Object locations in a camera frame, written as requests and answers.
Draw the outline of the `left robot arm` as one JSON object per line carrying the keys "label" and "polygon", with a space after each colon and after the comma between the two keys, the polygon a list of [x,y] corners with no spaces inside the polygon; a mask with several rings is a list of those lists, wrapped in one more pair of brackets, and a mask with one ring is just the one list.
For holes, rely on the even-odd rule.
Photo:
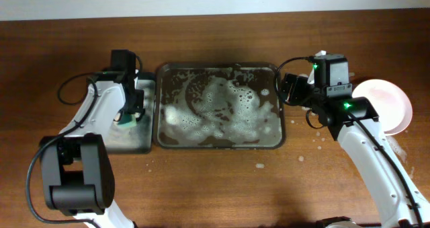
{"label": "left robot arm", "polygon": [[87,93],[73,120],[44,137],[40,161],[46,206],[67,216],[65,223],[88,227],[135,227],[114,201],[115,179],[104,139],[117,113],[144,111],[135,71],[104,71],[88,78]]}

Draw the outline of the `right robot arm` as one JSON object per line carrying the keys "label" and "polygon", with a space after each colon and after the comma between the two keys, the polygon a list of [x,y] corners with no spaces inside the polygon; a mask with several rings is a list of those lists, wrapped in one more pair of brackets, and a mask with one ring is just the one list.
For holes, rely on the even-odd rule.
{"label": "right robot arm", "polygon": [[326,80],[287,73],[273,80],[283,104],[318,116],[355,164],[374,200],[383,227],[428,227],[429,201],[419,192],[392,150],[379,116],[364,97],[353,98],[348,77]]}

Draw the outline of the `green yellow sponge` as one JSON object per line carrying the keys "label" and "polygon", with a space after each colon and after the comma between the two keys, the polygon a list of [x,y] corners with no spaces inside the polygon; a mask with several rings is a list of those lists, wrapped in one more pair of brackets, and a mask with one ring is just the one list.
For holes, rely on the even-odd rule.
{"label": "green yellow sponge", "polygon": [[114,124],[116,124],[119,128],[132,128],[137,125],[137,121],[133,114],[118,112],[114,117]]}

